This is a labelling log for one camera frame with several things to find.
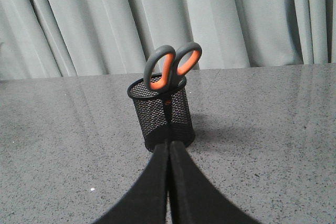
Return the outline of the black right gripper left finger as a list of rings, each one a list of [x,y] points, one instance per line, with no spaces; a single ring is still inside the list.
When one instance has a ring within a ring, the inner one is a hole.
[[[135,184],[95,223],[165,223],[168,164],[168,143],[156,145]]]

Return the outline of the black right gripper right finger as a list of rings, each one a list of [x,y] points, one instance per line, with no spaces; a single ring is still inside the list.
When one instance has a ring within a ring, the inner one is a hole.
[[[170,144],[170,162],[173,223],[258,223],[210,183],[182,142]]]

